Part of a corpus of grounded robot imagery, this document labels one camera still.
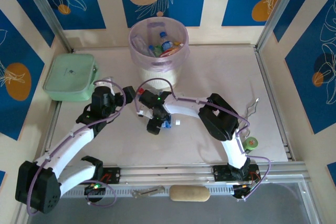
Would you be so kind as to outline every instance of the beige sponge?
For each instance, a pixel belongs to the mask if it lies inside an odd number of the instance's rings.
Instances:
[[[173,185],[169,189],[169,197],[173,201],[205,202],[210,198],[210,192],[205,186]]]

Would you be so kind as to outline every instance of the metal clip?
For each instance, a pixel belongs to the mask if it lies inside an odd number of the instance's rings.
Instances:
[[[164,191],[165,189],[163,186],[154,186],[154,187],[143,189],[143,190],[133,190],[131,194],[135,199],[139,199],[139,198],[145,198],[145,197],[148,197],[154,194],[159,194]]]

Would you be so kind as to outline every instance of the container lid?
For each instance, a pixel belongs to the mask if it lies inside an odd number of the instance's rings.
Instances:
[[[96,72],[94,60],[89,54],[58,55],[52,63],[44,90],[77,93],[88,89]]]

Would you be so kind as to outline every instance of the clear plastic container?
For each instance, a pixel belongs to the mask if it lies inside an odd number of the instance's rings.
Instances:
[[[180,42],[184,45],[178,52],[164,57],[154,58],[149,57],[137,51],[132,43],[135,36],[141,36],[147,45],[160,45],[161,32],[166,32],[173,42]],[[153,17],[142,20],[136,23],[129,34],[129,45],[131,57],[134,64],[138,68],[138,72],[142,81],[151,78],[164,78],[167,79],[173,86],[178,82],[182,72],[182,66],[185,60],[189,57],[189,38],[185,26],[167,17]],[[160,80],[150,81],[149,86],[162,90],[169,87],[169,85]]]

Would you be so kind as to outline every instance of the green lunch box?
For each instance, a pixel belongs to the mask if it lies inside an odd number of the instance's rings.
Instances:
[[[43,89],[55,101],[87,101],[98,77],[93,55],[61,54],[54,59]]]

